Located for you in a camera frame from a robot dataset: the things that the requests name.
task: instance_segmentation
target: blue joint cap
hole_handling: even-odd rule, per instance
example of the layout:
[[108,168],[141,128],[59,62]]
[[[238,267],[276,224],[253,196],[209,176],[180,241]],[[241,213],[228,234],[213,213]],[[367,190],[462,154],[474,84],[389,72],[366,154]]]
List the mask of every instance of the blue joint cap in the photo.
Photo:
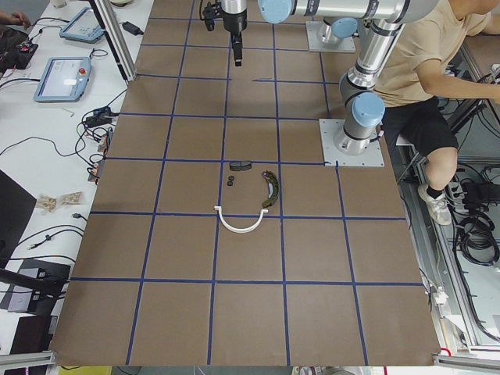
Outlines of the blue joint cap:
[[363,92],[352,103],[352,116],[362,127],[375,127],[382,121],[384,113],[384,101],[373,92]]
[[358,30],[358,21],[351,17],[340,18],[331,25],[331,30],[337,38],[344,39]]
[[293,9],[293,0],[259,0],[262,17],[269,23],[285,21]]

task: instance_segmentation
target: white table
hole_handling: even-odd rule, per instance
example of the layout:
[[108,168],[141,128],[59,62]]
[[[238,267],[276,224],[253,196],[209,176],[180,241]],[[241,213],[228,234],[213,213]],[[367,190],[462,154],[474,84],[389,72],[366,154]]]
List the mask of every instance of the white table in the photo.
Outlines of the white table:
[[[123,8],[115,8],[119,22],[129,21],[146,28],[149,13],[154,0],[134,0]],[[88,2],[71,1],[67,6],[55,9],[49,5],[42,17],[55,17],[71,20]],[[30,36],[38,33],[41,27],[61,25],[59,21],[42,20],[30,31]],[[134,36],[123,32],[133,60],[137,58],[142,36]],[[0,151],[7,146],[28,137],[41,137],[53,140],[63,154],[74,151],[78,139],[76,132],[80,118],[92,109],[107,105],[121,91],[127,88],[125,81],[116,67],[113,55],[104,37],[95,44],[68,41],[59,37],[58,28],[47,28],[33,40],[39,44],[28,69],[7,71],[0,84],[14,78],[40,78],[45,65],[51,57],[89,56],[93,48],[104,49],[109,54],[105,58],[92,59],[92,71],[86,91],[79,102],[41,104],[33,100],[37,82],[14,82],[0,89]],[[113,104],[113,112],[119,112],[124,95]],[[96,153],[97,143],[86,141],[87,148],[81,155],[87,158]],[[39,230],[60,224],[73,224],[84,228],[85,221],[74,219],[73,213],[87,217],[95,196],[96,185],[88,182],[87,164],[76,155],[63,158],[55,152],[53,145],[47,141],[30,140],[0,155],[0,169],[7,173],[34,197],[47,194],[57,197],[75,191],[84,193],[84,204],[73,207],[62,207],[54,212],[43,212],[35,209],[23,237]],[[28,250],[27,246],[43,240],[45,233],[19,246],[12,257],[37,255],[67,255],[76,258],[80,246],[80,236],[67,232],[59,234],[39,248]],[[54,263],[70,264],[62,258],[41,259]],[[21,261],[10,261],[7,270],[17,271]],[[0,283],[0,290],[7,290],[8,285]],[[58,301],[52,315],[59,315],[63,300]],[[16,332],[18,314],[0,310],[0,355],[9,354]]]

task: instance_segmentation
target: person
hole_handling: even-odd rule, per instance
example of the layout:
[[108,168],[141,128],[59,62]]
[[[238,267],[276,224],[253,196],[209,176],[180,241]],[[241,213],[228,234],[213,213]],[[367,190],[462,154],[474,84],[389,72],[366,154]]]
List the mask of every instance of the person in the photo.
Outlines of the person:
[[31,26],[31,21],[21,11],[15,11],[12,14],[0,10],[0,52],[8,52],[13,50],[17,45],[27,40],[26,33],[12,29],[6,25],[22,26],[27,30]]
[[382,124],[389,152],[394,153],[402,135],[427,157],[428,183],[418,192],[440,225],[452,222],[443,190],[455,175],[459,145],[439,112],[437,97],[500,103],[500,85],[445,74],[466,36],[500,34],[500,16],[491,15],[498,4],[500,0],[439,0],[426,17],[405,26],[374,88],[386,105]]

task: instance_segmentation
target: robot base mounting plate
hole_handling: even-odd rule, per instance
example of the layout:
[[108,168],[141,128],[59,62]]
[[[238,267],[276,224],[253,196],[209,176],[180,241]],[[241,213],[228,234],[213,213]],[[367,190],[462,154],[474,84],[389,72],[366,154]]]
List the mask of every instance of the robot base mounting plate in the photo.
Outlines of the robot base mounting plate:
[[[321,119],[321,144],[325,166],[385,166],[378,141],[371,142],[361,155],[346,155],[334,145],[334,135],[344,125],[344,120]],[[376,138],[373,130],[371,138]]]

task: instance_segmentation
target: white sneaker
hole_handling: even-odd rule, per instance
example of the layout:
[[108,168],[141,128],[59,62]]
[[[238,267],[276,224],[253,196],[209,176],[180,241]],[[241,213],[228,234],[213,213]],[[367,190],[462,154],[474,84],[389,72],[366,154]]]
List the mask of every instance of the white sneaker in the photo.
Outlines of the white sneaker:
[[427,187],[427,184],[419,186],[419,196],[427,205],[430,217],[439,225],[450,225],[452,223],[452,214],[448,209],[445,193],[434,199],[428,195]]

